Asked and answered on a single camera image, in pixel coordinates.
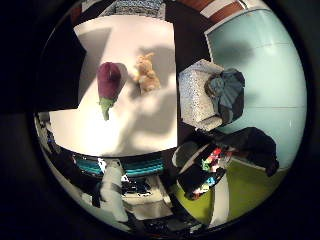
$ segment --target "green floor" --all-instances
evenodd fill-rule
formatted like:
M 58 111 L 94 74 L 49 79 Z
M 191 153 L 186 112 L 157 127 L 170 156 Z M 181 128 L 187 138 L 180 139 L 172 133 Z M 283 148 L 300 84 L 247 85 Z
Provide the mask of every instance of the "green floor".
M 229 216 L 233 220 L 254 209 L 279 186 L 288 170 L 267 177 L 263 170 L 233 161 L 228 167 Z
M 181 205 L 199 222 L 209 224 L 213 211 L 214 191 L 208 191 L 198 200 L 191 201 L 184 197 L 184 191 L 177 185 L 172 186 L 172 193 L 179 200 Z
M 279 171 L 267 177 L 263 170 L 233 161 L 227 171 L 229 187 L 228 221 L 251 211 L 279 186 L 288 170 Z M 184 191 L 177 185 L 171 188 L 181 205 L 198 221 L 209 224 L 213 212 L 214 190 L 207 192 L 196 201 L 184 197 Z

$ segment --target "white table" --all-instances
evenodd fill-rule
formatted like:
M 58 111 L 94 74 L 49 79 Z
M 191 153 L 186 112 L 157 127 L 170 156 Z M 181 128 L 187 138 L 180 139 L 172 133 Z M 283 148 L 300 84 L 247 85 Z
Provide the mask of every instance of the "white table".
M 87 50 L 79 82 L 77 109 L 50 112 L 58 145 L 74 152 L 122 157 L 177 146 L 177 93 L 174 32 L 171 23 L 141 16 L 107 16 L 84 22 L 75 32 Z M 140 96 L 130 75 L 140 54 L 155 52 L 153 65 L 162 88 Z M 96 71 L 111 61 L 124 64 L 125 84 L 110 119 L 98 104 Z

